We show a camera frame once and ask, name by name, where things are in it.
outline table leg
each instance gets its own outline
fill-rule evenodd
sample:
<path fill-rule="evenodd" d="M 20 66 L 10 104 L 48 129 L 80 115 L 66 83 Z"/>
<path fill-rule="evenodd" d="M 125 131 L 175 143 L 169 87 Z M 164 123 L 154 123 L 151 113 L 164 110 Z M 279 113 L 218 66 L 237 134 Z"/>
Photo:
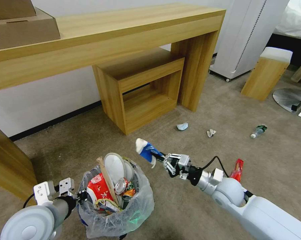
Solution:
<path fill-rule="evenodd" d="M 29 158 L 0 130 L 0 186 L 26 200 L 36 184 Z"/>
<path fill-rule="evenodd" d="M 178 102 L 195 112 L 203 90 L 219 31 L 171 44 L 171 52 L 185 56 Z"/>

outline white bedding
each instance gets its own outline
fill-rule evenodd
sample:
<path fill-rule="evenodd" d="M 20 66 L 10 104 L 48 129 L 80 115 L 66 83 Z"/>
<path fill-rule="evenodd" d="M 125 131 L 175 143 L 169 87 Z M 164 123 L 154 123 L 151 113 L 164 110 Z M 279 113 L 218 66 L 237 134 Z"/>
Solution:
<path fill-rule="evenodd" d="M 274 33 L 301 38 L 301 0 L 290 0 Z"/>

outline carpeted floor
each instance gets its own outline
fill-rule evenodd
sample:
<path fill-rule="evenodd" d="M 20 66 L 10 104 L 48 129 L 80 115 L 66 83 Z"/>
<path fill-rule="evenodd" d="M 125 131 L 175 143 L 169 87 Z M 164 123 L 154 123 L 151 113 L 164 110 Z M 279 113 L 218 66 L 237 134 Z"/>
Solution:
<path fill-rule="evenodd" d="M 287 70 L 275 87 L 301 89 Z M 141 137 L 165 153 L 191 156 L 196 166 L 218 155 L 228 173 L 237 158 L 245 161 L 242 185 L 301 220 L 301 117 L 283 110 L 270 95 L 259 102 L 240 95 L 249 74 L 230 83 L 209 75 L 197 112 L 182 106 L 125 136 L 97 107 L 16 142 L 31 158 L 38 182 L 72 177 L 76 188 L 98 156 L 117 152 L 135 160 L 148 177 L 154 192 L 155 209 L 127 240 L 135 239 L 252 239 L 241 225 L 212 199 L 188 181 L 171 179 L 164 168 L 154 169 L 135 152 Z M 175 125 L 189 123 L 183 132 Z M 268 130 L 261 137 L 249 135 L 259 124 Z M 217 131 L 211 139 L 208 129 Z M 214 167 L 220 168 L 218 162 Z M 0 188 L 0 231 L 23 201 Z M 85 227 L 76 212 L 64 222 L 60 239 L 86 239 Z"/>

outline white stool cushion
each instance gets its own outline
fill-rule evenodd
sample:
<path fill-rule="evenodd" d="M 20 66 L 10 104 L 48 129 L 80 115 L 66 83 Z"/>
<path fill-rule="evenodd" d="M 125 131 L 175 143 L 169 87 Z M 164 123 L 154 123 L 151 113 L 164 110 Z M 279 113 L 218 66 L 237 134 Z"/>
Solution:
<path fill-rule="evenodd" d="M 289 50 L 266 47 L 263 53 L 260 55 L 260 57 L 269 58 L 280 62 L 290 63 L 290 59 L 292 55 L 293 52 Z"/>

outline garbage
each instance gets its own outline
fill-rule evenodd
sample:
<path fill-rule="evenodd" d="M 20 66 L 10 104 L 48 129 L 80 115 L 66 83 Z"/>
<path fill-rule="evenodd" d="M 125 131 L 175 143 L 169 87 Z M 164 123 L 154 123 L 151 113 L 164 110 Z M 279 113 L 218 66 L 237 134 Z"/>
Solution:
<path fill-rule="evenodd" d="M 230 177 L 236 179 L 238 182 L 240 182 L 241 180 L 243 165 L 244 165 L 244 161 L 238 158 L 236 161 L 235 169 L 230 174 Z"/>
<path fill-rule="evenodd" d="M 126 178 L 120 178 L 115 185 L 115 193 L 117 195 L 122 194 L 125 191 L 127 184 L 128 184 L 128 181 Z"/>
<path fill-rule="evenodd" d="M 96 206 L 95 204 L 98 199 L 106 198 L 113 200 L 102 173 L 96 175 L 89 181 L 86 191 L 90 196 L 94 206 Z"/>
<path fill-rule="evenodd" d="M 96 202 L 96 212 L 98 214 L 104 214 L 105 216 L 108 216 L 115 212 L 120 212 L 121 209 L 119 206 L 109 199 L 99 199 Z"/>
<path fill-rule="evenodd" d="M 125 167 L 125 178 L 127 179 L 128 182 L 132 180 L 134 177 L 134 169 L 131 166 L 131 164 L 123 157 L 124 160 L 124 167 Z"/>
<path fill-rule="evenodd" d="M 125 163 L 119 154 L 108 153 L 104 158 L 104 164 L 113 184 L 116 184 L 119 179 L 125 177 Z"/>
<path fill-rule="evenodd" d="M 152 153 L 162 155 L 151 143 L 141 138 L 136 139 L 136 152 L 153 165 L 151 168 L 156 165 L 156 157 Z"/>
<path fill-rule="evenodd" d="M 256 127 L 255 131 L 250 135 L 251 138 L 256 138 L 263 134 L 267 130 L 266 125 L 259 125 Z"/>
<path fill-rule="evenodd" d="M 209 131 L 207 131 L 207 135 L 209 138 L 211 138 L 215 133 L 216 133 L 216 131 L 213 129 L 210 129 Z"/>
<path fill-rule="evenodd" d="M 177 126 L 178 130 L 183 131 L 188 128 L 188 123 L 177 124 L 176 126 Z"/>
<path fill-rule="evenodd" d="M 107 161 L 113 163 L 118 162 L 118 159 L 122 158 L 116 153 L 107 154 L 106 157 L 110 155 L 112 156 Z M 127 161 L 132 168 L 131 181 L 124 179 L 126 184 L 124 191 L 120 195 L 117 195 L 114 191 L 115 186 L 108 186 L 109 194 L 102 195 L 98 191 L 98 194 L 95 193 L 95 197 L 100 199 L 94 202 L 91 197 L 88 197 L 88 201 L 82 201 L 78 205 L 78 213 L 83 224 L 86 226 L 86 235 L 88 238 L 125 235 L 137 229 L 154 210 L 153 192 L 147 177 L 134 161 L 128 158 L 122 159 L 124 162 Z M 106 183 L 106 186 L 105 184 L 103 185 L 104 188 L 107 187 L 107 183 L 109 185 L 113 184 L 113 180 L 110 178 L 110 174 L 107 174 L 103 163 L 102 158 L 99 158 L 98 165 L 84 174 L 79 191 L 88 189 L 89 184 L 90 186 L 101 185 L 103 179 Z"/>

